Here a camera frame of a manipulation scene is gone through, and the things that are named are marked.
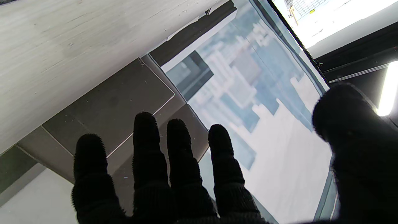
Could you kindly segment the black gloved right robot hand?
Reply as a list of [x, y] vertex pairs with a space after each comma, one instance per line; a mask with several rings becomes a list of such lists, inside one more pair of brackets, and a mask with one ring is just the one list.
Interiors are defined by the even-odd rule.
[[[313, 128], [334, 155], [332, 169], [339, 215], [317, 224], [397, 223], [397, 129], [382, 119], [354, 85], [333, 85], [317, 102]], [[160, 150], [154, 116], [135, 116], [132, 172], [133, 215], [126, 216], [115, 193], [103, 141], [96, 134], [78, 139], [72, 202], [80, 224], [266, 224], [234, 158], [222, 125], [211, 126], [208, 142], [217, 208], [203, 187], [185, 123], [167, 126], [171, 171]]]

